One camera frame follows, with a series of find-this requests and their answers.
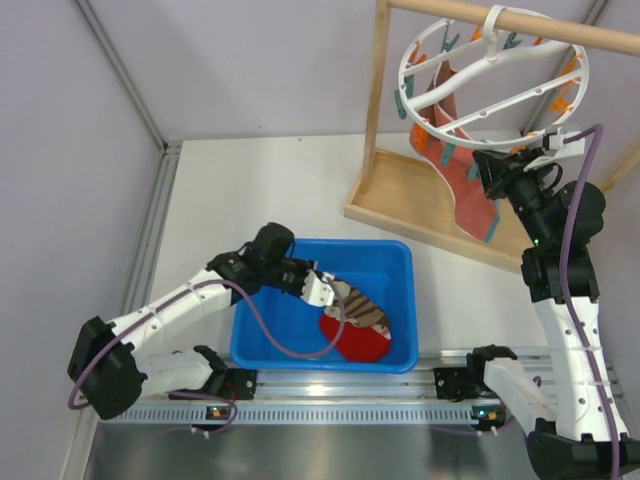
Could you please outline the teal clip front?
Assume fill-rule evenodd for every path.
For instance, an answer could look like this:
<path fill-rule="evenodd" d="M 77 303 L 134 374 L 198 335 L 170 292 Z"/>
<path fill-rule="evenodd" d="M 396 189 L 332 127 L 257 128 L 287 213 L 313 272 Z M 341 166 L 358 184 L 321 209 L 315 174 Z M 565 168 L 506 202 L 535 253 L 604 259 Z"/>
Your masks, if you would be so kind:
<path fill-rule="evenodd" d="M 469 182 L 473 182 L 473 181 L 478 180 L 479 178 L 480 178 L 479 167 L 478 167 L 478 164 L 476 163 L 476 161 L 473 160 L 471 162 L 471 165 L 470 165 L 468 173 L 467 173 L 467 180 Z"/>

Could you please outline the pink and brown sock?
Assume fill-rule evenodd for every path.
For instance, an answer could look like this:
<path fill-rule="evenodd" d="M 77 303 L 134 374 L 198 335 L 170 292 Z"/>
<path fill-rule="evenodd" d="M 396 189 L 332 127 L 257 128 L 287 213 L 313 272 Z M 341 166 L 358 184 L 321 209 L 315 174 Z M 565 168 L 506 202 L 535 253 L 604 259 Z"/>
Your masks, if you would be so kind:
<path fill-rule="evenodd" d="M 443 62 L 434 74 L 427 92 L 450 80 L 456 73 L 449 61 Z M 421 109 L 419 115 L 434 127 L 444 126 L 457 120 L 454 94 Z M 474 160 L 473 150 L 448 144 L 428 133 L 428 147 L 424 153 L 420 153 L 415 146 L 415 125 L 419 124 L 413 123 L 411 127 L 410 145 L 418 155 L 424 157 L 436 169 L 448 186 L 454 202 L 455 224 L 474 239 L 488 243 L 497 228 L 500 216 L 495 201 L 486 198 L 480 178 L 473 182 L 467 180 L 469 167 Z"/>

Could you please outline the small cream sock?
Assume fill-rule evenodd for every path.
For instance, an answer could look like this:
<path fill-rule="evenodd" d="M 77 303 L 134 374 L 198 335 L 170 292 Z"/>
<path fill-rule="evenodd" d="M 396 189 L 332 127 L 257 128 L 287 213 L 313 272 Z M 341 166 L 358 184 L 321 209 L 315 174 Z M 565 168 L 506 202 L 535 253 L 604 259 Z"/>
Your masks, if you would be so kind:
<path fill-rule="evenodd" d="M 342 322 L 343 315 L 341 309 L 338 306 L 327 306 L 324 309 L 323 314 L 328 318 L 334 319 L 338 322 Z"/>

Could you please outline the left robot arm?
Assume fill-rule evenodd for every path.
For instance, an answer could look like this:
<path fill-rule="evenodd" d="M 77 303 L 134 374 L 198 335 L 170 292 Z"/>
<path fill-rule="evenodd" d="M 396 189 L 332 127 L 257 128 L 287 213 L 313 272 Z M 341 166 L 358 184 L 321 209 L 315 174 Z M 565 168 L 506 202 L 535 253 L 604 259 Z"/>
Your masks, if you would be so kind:
<path fill-rule="evenodd" d="M 209 347 L 158 354 L 187 327 L 271 287 L 323 307 L 334 295 L 316 262 L 289 256 L 295 236 L 269 223 L 240 249 L 217 255 L 189 281 L 127 315 L 86 321 L 78 335 L 68 375 L 73 396 L 83 396 L 103 420 L 139 399 L 168 393 L 220 394 L 226 366 Z"/>

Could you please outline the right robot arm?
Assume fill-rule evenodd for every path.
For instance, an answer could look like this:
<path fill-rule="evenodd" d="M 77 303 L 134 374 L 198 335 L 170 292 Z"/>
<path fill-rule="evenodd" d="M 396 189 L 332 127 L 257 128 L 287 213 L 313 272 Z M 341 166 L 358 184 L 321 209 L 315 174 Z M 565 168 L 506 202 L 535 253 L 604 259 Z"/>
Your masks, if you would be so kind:
<path fill-rule="evenodd" d="M 478 396 L 496 394 L 522 428 L 531 466 L 541 479 L 614 479 L 639 468 L 639 442 L 618 413 L 599 338 L 599 289 L 587 245 L 603 226 L 606 201 L 584 186 L 561 279 L 564 228 L 577 184 L 545 186 L 554 164 L 530 169 L 540 148 L 516 154 L 478 150 L 473 159 L 485 195 L 509 201 L 533 242 L 522 277 L 550 350 L 555 396 L 525 373 L 508 347 L 477 347 L 466 382 Z"/>

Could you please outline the orange clip lower left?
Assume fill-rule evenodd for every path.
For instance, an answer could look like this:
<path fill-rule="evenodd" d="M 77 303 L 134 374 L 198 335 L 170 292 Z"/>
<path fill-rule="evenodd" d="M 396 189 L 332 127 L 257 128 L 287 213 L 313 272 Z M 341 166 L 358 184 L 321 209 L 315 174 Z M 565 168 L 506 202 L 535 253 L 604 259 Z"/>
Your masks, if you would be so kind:
<path fill-rule="evenodd" d="M 419 125 L 415 125 L 414 128 L 414 140 L 416 150 L 420 153 L 424 153 L 429 144 L 429 134 Z"/>

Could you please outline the teal clip left rim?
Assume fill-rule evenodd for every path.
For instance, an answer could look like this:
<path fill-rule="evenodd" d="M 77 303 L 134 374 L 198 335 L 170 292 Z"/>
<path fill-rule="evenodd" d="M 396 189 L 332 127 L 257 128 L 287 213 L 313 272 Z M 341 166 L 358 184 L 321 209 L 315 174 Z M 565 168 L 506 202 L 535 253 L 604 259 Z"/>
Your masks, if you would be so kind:
<path fill-rule="evenodd" d="M 405 92 L 407 98 L 411 98 L 414 93 L 414 76 L 409 76 L 405 78 L 405 82 L 403 84 L 403 91 Z M 394 101 L 396 105 L 396 110 L 398 116 L 401 120 L 404 120 L 407 117 L 406 109 L 404 108 L 404 104 L 401 100 L 400 90 L 396 89 L 394 91 Z"/>

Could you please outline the teal clip far right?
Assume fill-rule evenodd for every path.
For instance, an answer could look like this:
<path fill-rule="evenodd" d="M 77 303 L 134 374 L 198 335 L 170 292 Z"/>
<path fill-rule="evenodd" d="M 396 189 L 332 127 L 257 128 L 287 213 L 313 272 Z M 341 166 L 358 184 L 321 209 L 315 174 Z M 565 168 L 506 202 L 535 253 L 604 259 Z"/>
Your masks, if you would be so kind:
<path fill-rule="evenodd" d="M 518 38 L 518 34 L 516 32 L 511 32 L 504 43 L 503 49 L 509 50 L 516 48 L 522 43 L 522 40 Z"/>

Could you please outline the teal clip holding sock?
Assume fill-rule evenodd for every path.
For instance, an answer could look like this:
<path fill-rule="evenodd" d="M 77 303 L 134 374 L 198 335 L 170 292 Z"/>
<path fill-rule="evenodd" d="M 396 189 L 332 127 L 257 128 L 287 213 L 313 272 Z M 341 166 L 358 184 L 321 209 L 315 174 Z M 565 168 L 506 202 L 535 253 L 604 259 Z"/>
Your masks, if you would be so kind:
<path fill-rule="evenodd" d="M 445 24 L 444 33 L 441 41 L 441 53 L 450 52 L 457 44 L 460 39 L 460 34 L 456 33 L 455 35 L 450 35 L 450 27 L 451 23 L 447 22 Z"/>

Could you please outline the orange clip inner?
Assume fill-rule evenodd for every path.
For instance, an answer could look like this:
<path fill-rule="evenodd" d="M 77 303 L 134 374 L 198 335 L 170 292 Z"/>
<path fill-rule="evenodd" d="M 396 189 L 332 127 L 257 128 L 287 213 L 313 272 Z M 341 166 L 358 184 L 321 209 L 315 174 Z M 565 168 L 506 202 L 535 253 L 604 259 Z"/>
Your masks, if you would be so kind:
<path fill-rule="evenodd" d="M 412 49 L 408 57 L 408 60 L 406 62 L 406 67 L 410 68 L 410 67 L 419 65 L 424 61 L 426 61 L 427 59 L 428 59 L 428 56 L 425 53 L 421 52 L 421 44 L 419 42 L 416 42 L 414 44 L 414 48 Z"/>

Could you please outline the white round clip hanger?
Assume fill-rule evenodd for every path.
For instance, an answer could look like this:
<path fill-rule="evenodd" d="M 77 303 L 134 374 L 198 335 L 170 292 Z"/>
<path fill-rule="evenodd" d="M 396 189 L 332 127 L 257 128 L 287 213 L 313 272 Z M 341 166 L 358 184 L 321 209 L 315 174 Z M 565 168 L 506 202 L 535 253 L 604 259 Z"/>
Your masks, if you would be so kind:
<path fill-rule="evenodd" d="M 414 123 L 419 124 L 433 137 L 448 144 L 473 150 L 512 149 L 519 145 L 530 145 L 542 140 L 546 129 L 566 125 L 566 121 L 572 116 L 575 108 L 582 102 L 588 87 L 590 64 L 586 50 L 577 44 L 544 39 L 540 39 L 530 46 L 522 47 L 519 45 L 516 48 L 504 50 L 503 46 L 507 36 L 514 31 L 506 32 L 498 29 L 496 27 L 497 18 L 500 13 L 511 11 L 510 8 L 501 5 L 491 7 L 488 19 L 480 25 L 489 30 L 491 38 L 470 40 L 462 46 L 456 44 L 450 52 L 441 53 L 440 49 L 445 24 L 450 22 L 452 25 L 455 22 L 453 19 L 444 18 L 435 22 L 414 39 L 414 44 L 416 42 L 421 44 L 421 52 L 425 53 L 428 59 L 419 65 L 406 67 L 414 44 L 406 50 L 402 58 L 398 71 L 397 89 L 400 90 L 407 117 L 410 117 Z M 566 50 L 572 51 L 573 55 L 563 73 L 551 80 L 520 90 L 510 97 L 500 99 L 466 115 L 458 116 L 457 120 L 444 126 L 434 127 L 419 115 L 421 109 L 438 103 L 452 93 L 455 94 L 457 90 L 485 74 L 493 73 L 510 65 L 523 66 L 527 62 L 546 58 Z M 451 68 L 457 72 L 456 75 L 439 87 L 427 92 L 434 74 L 445 61 L 449 61 Z M 414 93 L 411 98 L 407 98 L 403 91 L 405 78 L 409 76 L 414 76 Z M 515 108 L 528 100 L 543 97 L 555 90 L 560 91 L 560 96 L 556 99 L 559 106 L 554 109 L 557 118 L 543 129 L 532 130 L 518 137 L 497 142 L 484 138 L 473 138 L 465 130 L 472 123 L 486 120 L 504 110 Z"/>

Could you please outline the brown striped sock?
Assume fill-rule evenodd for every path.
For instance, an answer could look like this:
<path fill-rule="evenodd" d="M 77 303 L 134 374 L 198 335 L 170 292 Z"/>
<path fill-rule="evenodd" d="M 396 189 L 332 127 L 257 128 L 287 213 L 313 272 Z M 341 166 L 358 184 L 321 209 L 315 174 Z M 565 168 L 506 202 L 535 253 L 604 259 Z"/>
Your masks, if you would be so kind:
<path fill-rule="evenodd" d="M 374 328 L 379 333 L 389 329 L 390 321 L 385 312 L 366 295 L 349 285 L 350 294 L 345 298 L 341 297 L 347 321 L 356 328 Z"/>

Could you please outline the blue plastic bin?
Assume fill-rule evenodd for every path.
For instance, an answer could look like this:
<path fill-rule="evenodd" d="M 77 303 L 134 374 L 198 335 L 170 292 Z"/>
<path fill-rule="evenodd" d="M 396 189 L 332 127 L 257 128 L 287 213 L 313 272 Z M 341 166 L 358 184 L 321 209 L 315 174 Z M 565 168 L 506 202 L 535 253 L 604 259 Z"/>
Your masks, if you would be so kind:
<path fill-rule="evenodd" d="M 401 374 L 417 364 L 418 327 L 411 251 L 395 240 L 299 239 L 294 254 L 314 260 L 366 295 L 388 316 L 389 354 L 376 363 L 347 361 L 335 345 L 338 322 L 320 308 L 264 288 L 254 305 L 236 308 L 230 343 L 233 361 L 245 369 L 285 369 Z"/>

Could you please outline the red sock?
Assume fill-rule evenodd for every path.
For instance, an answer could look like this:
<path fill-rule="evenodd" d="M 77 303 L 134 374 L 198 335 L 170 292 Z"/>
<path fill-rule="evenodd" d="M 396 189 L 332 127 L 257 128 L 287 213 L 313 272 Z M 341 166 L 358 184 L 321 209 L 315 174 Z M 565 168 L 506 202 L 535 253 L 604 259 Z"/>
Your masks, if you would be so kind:
<path fill-rule="evenodd" d="M 369 327 L 347 322 L 335 349 L 349 362 L 376 363 L 390 353 L 392 335 L 388 318 Z"/>

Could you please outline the aluminium mounting rail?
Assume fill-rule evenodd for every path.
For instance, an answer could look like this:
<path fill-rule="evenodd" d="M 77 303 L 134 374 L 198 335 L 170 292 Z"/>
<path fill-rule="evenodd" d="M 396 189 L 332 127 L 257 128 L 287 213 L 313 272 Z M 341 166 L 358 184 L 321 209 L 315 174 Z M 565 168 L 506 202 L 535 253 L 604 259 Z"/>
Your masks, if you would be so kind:
<path fill-rule="evenodd" d="M 235 405 L 156 396 L 113 418 L 115 424 L 196 425 L 513 425 L 495 395 L 445 394 L 466 365 L 463 350 L 423 357 L 404 374 L 261 370 L 235 385 Z"/>

